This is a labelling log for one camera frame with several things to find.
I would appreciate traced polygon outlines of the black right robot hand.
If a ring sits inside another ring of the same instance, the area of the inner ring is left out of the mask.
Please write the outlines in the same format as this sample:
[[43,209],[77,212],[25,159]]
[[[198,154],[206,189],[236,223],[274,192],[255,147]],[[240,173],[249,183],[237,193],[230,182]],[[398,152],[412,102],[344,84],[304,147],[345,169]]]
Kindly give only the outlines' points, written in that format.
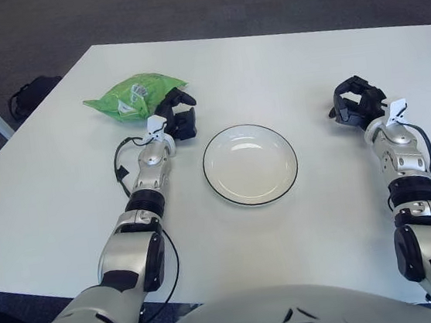
[[341,125],[365,130],[373,120],[385,115],[382,102],[386,98],[382,90],[354,75],[335,88],[329,118]]

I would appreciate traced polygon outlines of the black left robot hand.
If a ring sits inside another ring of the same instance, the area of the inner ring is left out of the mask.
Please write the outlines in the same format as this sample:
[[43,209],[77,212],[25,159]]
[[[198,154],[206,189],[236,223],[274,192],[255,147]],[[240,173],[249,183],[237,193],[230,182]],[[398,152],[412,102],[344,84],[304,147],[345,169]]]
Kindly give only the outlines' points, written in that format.
[[[175,113],[173,108],[179,104],[188,105],[190,109]],[[194,109],[196,104],[197,101],[189,94],[172,88],[155,109],[155,115],[165,119],[165,127],[162,129],[164,133],[175,140],[193,139],[197,134]]]

